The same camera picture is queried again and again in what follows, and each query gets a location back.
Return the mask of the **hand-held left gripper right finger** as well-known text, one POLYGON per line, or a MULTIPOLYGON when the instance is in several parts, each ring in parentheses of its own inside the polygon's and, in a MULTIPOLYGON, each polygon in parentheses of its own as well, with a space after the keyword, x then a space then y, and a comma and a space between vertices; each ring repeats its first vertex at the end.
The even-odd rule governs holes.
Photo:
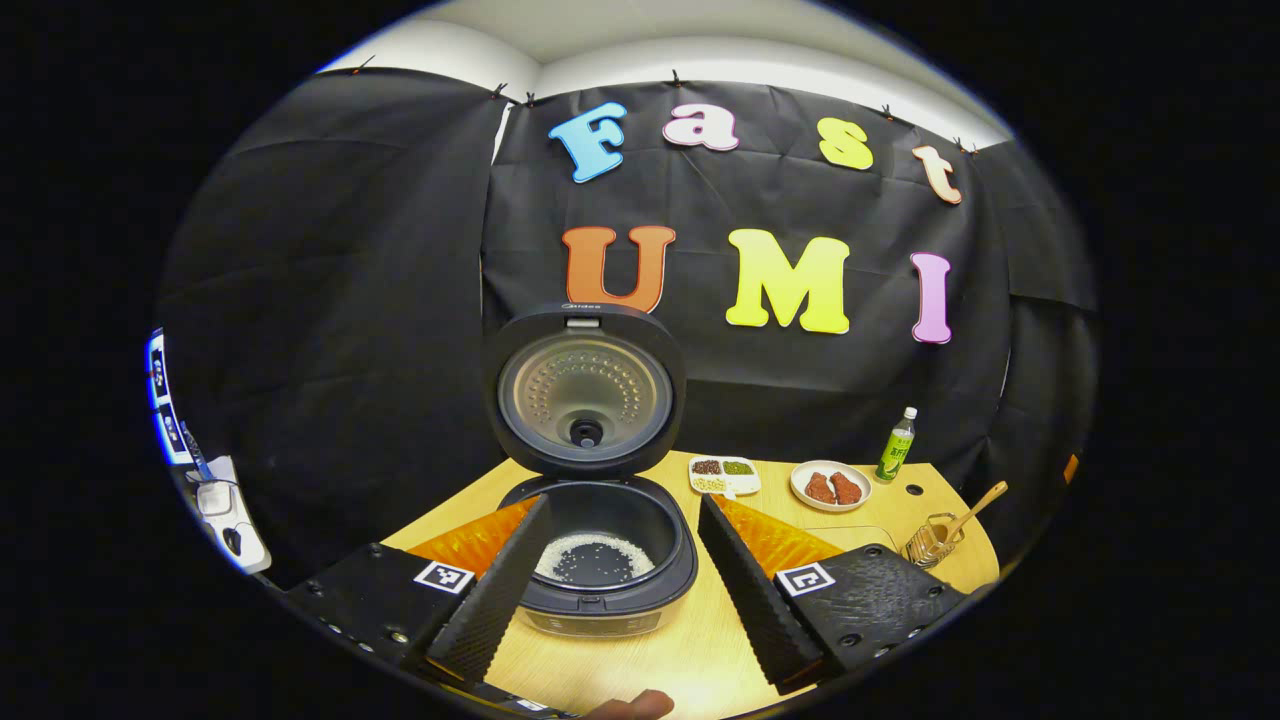
POLYGON ((718 495, 698 534, 781 694, 868 673, 966 598, 887 546, 842 551, 718 495))

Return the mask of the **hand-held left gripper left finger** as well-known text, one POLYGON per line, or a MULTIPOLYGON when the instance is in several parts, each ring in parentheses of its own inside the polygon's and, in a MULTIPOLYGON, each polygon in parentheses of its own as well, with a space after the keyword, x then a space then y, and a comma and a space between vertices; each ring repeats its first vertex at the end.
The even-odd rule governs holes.
POLYGON ((495 551, 475 560, 371 543, 285 601, 389 667, 467 691, 484 680, 553 530, 544 495, 493 518, 504 523, 495 551))

